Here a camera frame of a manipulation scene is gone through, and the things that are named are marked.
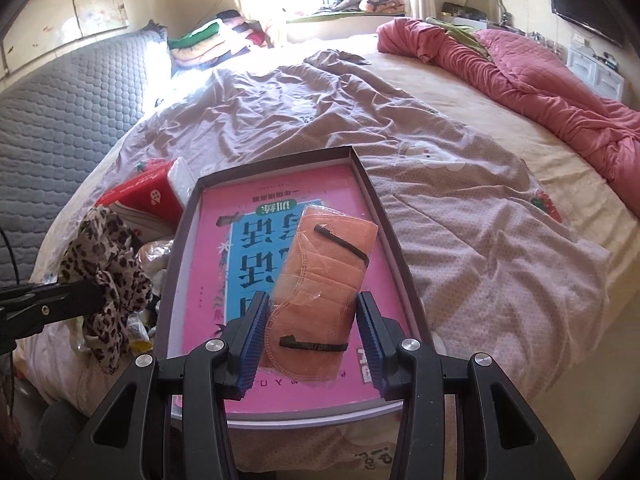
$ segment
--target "wall-mounted television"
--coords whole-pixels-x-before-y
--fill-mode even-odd
[[[611,43],[618,46],[625,43],[625,33],[615,14],[602,0],[551,0],[551,10]]]

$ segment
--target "open box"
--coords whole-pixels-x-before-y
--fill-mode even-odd
[[[378,239],[361,290],[405,333],[430,341],[422,302],[380,199],[354,149],[327,148],[263,160],[199,179],[175,237],[162,296],[156,355],[187,354],[243,314],[254,292],[270,292],[305,205],[375,222]],[[180,419],[174,397],[172,417]],[[302,383],[260,368],[240,402],[226,402],[232,428],[343,424],[400,410],[371,383],[357,328],[338,378]]]

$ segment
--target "leopard print scrunchie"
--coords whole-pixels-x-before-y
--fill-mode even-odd
[[[151,299],[151,280],[135,259],[131,241],[131,230],[116,213],[103,206],[92,208],[58,271],[60,283],[94,280],[103,291],[104,308],[84,316],[82,334],[107,374],[118,369],[120,356],[127,353],[129,314],[142,310]]]

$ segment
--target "face mask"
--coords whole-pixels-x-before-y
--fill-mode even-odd
[[[377,232],[370,221],[305,208],[271,293],[263,366],[300,381],[337,377]]]

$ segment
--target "gray quilted headboard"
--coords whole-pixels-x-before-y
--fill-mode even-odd
[[[58,212],[171,77],[164,27],[84,46],[0,92],[0,226],[20,281]],[[0,286],[15,283],[0,238]]]

